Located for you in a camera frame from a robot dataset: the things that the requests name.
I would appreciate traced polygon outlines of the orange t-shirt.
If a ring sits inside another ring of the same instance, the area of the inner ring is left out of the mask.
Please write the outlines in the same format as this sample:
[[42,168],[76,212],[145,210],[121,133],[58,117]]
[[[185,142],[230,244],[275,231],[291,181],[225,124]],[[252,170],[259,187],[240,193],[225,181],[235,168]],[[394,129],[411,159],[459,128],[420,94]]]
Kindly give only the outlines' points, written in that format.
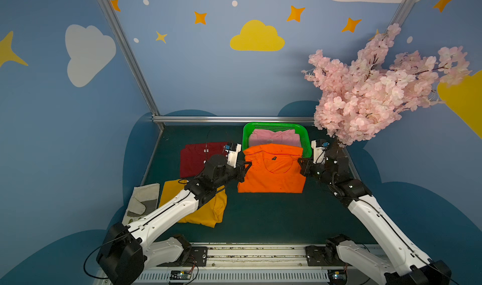
[[239,193],[302,193],[306,177],[298,160],[303,149],[289,145],[267,144],[244,150],[245,161],[252,163]]

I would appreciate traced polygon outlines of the pink t-shirt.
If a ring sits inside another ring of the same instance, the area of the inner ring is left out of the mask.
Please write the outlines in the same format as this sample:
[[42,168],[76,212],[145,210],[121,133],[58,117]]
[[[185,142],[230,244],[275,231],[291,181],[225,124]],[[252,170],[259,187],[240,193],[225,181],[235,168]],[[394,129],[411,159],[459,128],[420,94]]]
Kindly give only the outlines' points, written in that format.
[[255,129],[250,134],[248,146],[255,147],[259,145],[287,145],[292,147],[302,147],[301,137],[294,129],[285,131],[271,131],[268,129]]

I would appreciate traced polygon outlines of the dark red t-shirt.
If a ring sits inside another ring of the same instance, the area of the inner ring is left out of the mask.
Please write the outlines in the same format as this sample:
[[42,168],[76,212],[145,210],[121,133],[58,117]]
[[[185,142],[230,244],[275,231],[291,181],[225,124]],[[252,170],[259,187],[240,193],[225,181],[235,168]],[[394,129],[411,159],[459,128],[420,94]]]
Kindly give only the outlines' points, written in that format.
[[213,142],[186,145],[180,152],[179,176],[195,177],[204,169],[205,163],[213,155],[227,155],[227,142]]

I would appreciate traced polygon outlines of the yellow t-shirt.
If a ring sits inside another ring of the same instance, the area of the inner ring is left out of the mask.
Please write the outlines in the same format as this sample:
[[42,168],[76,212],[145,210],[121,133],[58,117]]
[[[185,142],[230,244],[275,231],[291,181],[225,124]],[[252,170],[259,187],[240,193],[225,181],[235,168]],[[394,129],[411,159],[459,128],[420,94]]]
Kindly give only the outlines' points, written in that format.
[[[163,185],[159,207],[169,202],[178,195],[187,184],[187,180],[167,181]],[[220,193],[212,198],[211,201],[203,205],[199,210],[182,218],[178,223],[182,224],[200,224],[203,226],[214,228],[216,224],[223,221],[223,215],[227,207],[227,194],[225,187],[220,189]]]

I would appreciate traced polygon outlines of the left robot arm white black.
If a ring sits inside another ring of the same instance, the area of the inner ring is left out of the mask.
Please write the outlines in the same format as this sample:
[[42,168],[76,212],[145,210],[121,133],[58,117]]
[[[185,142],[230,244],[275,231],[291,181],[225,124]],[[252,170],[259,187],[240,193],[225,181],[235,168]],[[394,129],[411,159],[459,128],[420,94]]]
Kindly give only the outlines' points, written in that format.
[[177,261],[185,263],[189,242],[181,236],[159,242],[158,237],[206,205],[227,183],[243,182],[251,166],[251,162],[214,155],[202,172],[162,207],[128,225],[119,222],[111,226],[95,250],[105,278],[112,284],[133,284],[145,269]]

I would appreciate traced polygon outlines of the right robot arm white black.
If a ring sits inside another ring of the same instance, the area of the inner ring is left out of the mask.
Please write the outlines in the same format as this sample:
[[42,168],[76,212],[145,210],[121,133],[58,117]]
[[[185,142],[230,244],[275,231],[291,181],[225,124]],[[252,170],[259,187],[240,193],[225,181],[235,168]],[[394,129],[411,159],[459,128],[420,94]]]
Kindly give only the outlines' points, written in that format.
[[363,249],[344,235],[326,240],[324,247],[306,248],[308,264],[349,264],[377,284],[449,284],[452,272],[443,261],[433,261],[384,212],[369,188],[350,175],[350,160],[340,147],[319,139],[311,142],[312,158],[300,158],[301,174],[327,185],[370,232],[387,260]]

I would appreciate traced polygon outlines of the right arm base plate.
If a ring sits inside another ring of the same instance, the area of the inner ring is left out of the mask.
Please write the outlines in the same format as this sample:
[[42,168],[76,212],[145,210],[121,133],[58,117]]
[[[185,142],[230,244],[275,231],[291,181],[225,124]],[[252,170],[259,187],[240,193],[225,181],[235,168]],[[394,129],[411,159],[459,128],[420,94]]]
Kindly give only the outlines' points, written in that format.
[[342,261],[336,250],[336,245],[327,244],[323,246],[305,247],[308,266],[344,266],[350,265]]

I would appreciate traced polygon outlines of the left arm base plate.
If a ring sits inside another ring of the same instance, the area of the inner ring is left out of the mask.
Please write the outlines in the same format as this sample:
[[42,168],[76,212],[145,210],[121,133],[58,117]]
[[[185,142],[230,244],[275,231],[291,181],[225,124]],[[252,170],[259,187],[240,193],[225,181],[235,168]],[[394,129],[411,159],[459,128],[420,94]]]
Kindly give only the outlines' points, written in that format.
[[205,267],[207,265],[207,256],[207,247],[192,246],[185,249],[174,262],[159,264],[158,267],[187,267],[193,264],[196,264],[198,267]]

